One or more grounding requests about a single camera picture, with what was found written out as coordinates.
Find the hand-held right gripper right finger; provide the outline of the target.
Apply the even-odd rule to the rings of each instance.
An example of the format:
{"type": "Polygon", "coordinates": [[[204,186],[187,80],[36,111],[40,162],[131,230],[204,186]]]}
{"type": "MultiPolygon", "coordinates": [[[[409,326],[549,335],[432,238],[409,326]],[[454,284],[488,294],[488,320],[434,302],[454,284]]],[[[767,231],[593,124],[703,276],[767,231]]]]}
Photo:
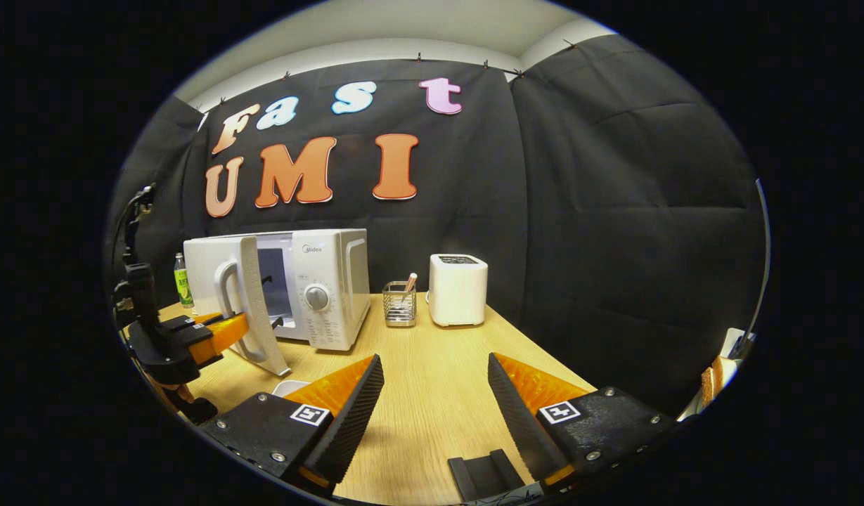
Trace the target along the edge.
{"type": "Polygon", "coordinates": [[[502,353],[487,381],[513,443],[544,490],[606,481],[659,448],[678,420],[616,387],[577,387],[502,353]]]}

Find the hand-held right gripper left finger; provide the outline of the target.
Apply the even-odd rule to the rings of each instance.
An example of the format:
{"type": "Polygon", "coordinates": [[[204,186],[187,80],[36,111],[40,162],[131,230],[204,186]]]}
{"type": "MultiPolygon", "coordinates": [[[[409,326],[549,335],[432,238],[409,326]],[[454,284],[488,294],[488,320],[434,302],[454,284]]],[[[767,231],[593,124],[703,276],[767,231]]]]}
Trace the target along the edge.
{"type": "Polygon", "coordinates": [[[342,483],[385,378],[374,353],[293,393],[257,393],[200,428],[252,467],[330,496],[342,483]]]}

